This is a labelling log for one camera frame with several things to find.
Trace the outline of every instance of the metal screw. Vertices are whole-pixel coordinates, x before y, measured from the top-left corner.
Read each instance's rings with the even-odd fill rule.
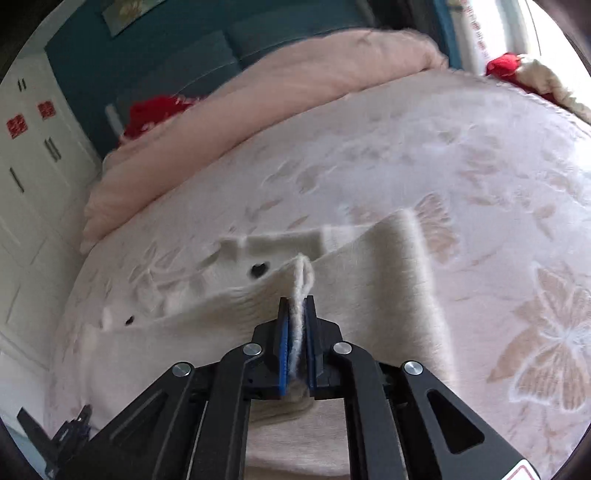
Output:
[[[255,356],[262,352],[262,347],[258,343],[247,343],[242,351],[244,355]]]
[[[415,361],[406,362],[404,364],[404,371],[409,375],[420,375],[423,373],[423,366]]]
[[[353,350],[353,347],[347,342],[339,342],[333,345],[333,350],[341,355],[348,355]]]
[[[185,362],[180,362],[173,366],[173,375],[175,377],[186,377],[189,373],[191,373],[191,365]]]

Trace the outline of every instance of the butterfly pattern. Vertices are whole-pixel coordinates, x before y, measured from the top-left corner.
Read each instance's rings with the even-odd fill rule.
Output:
[[[460,239],[447,210],[444,200],[435,192],[422,198],[414,207],[427,250],[441,264],[451,261],[460,247]]]
[[[534,277],[535,297],[514,311],[529,327],[509,343],[488,380],[512,377],[512,401],[577,411],[590,388],[591,293],[541,266]]]

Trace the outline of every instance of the black metal arm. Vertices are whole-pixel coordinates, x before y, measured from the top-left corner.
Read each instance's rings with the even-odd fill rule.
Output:
[[[316,316],[312,297],[304,312],[310,395],[343,398],[352,480],[505,480],[524,462],[420,363],[376,362]],[[251,343],[216,364],[173,365],[90,441],[86,416],[52,440],[26,413],[21,423],[57,480],[240,480],[251,400],[285,394],[289,321],[281,299]]]

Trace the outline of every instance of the pink blanket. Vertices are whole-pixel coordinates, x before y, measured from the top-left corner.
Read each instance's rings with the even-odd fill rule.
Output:
[[[259,131],[447,59],[411,31],[348,30],[264,57],[207,100],[108,155],[85,209],[83,250]]]

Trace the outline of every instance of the warning label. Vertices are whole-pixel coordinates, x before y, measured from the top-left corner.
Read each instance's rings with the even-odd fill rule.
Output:
[[[522,460],[502,480],[540,480],[540,477],[527,460]]]

